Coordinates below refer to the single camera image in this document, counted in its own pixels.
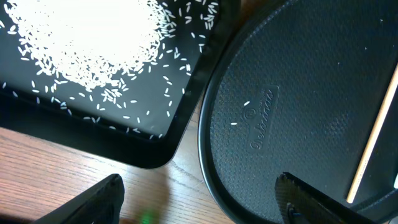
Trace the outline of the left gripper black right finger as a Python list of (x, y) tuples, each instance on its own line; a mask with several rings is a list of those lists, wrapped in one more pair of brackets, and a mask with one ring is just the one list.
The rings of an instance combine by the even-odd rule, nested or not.
[(275, 199), (284, 223), (373, 222), (288, 172), (278, 176), (275, 182)]

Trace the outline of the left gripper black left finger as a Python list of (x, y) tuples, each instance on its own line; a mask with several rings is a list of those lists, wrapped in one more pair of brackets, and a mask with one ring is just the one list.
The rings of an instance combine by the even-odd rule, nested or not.
[(118, 224), (124, 183), (111, 174), (33, 224)]

